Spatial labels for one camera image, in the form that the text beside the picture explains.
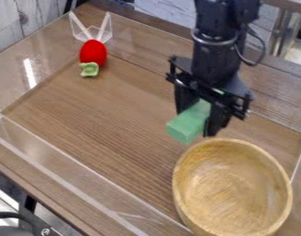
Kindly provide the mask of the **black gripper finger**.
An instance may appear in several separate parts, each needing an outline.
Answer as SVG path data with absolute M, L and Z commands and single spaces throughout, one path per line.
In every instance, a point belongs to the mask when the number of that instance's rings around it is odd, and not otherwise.
M 217 136 L 230 122 L 230 108 L 221 103 L 207 103 L 207 118 L 203 126 L 203 136 Z
M 198 102 L 198 94 L 194 90 L 179 84 L 175 85 L 174 94 L 177 113 L 182 113 Z

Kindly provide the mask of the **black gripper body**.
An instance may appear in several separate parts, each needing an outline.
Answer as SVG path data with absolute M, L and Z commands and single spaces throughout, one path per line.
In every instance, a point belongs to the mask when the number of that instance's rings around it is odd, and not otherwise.
M 166 80 L 198 94 L 198 100 L 221 103 L 230 108 L 231 117 L 243 120 L 254 94 L 239 78 L 241 49 L 235 43 L 194 43 L 193 57 L 171 55 Z

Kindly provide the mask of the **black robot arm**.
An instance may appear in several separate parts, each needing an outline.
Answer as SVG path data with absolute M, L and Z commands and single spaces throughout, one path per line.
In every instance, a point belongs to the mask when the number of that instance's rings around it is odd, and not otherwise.
M 194 0 L 193 56 L 173 55 L 166 80 L 174 85 L 178 116 L 166 124 L 169 134 L 187 144 L 215 136 L 233 117 L 248 117 L 254 94 L 239 78 L 246 37 L 258 35 L 249 24 L 260 17 L 261 0 Z

